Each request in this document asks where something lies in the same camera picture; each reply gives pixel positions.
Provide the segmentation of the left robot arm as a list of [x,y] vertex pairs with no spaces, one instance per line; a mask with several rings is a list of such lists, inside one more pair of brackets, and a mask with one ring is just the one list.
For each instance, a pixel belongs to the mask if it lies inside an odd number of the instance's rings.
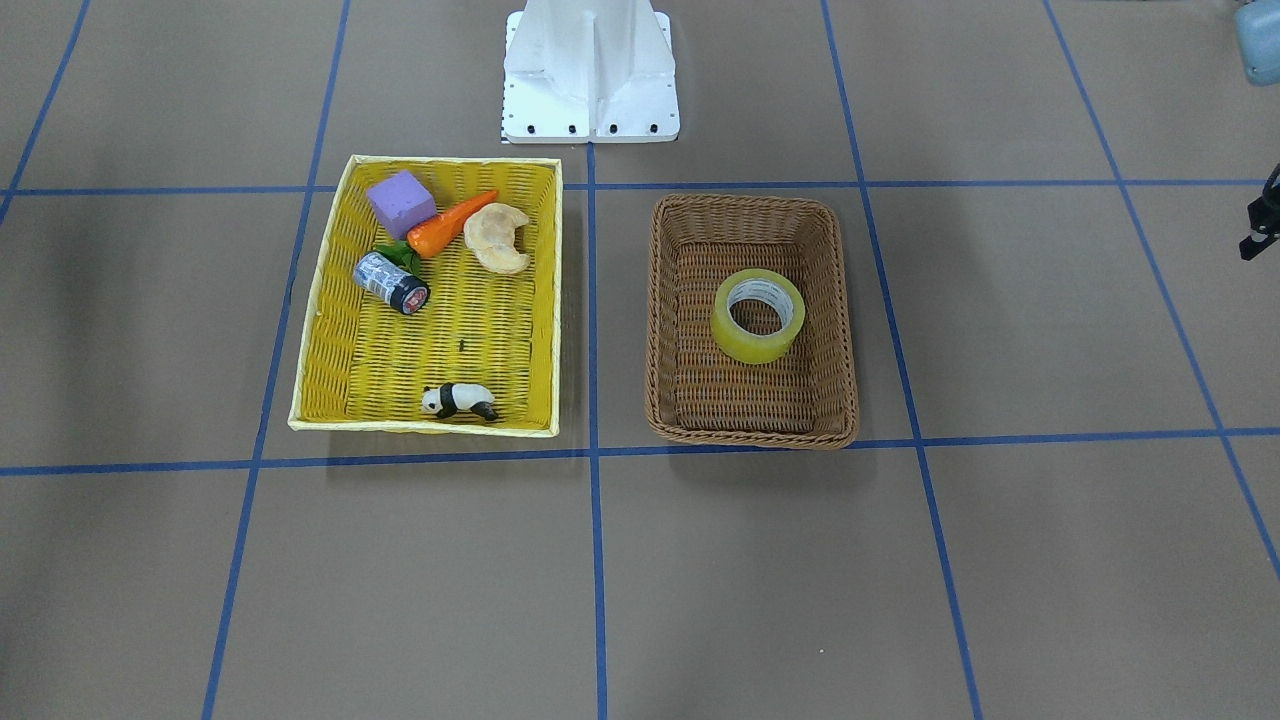
[[1279,82],[1279,1],[1242,1],[1234,14],[1242,69],[1251,85]]

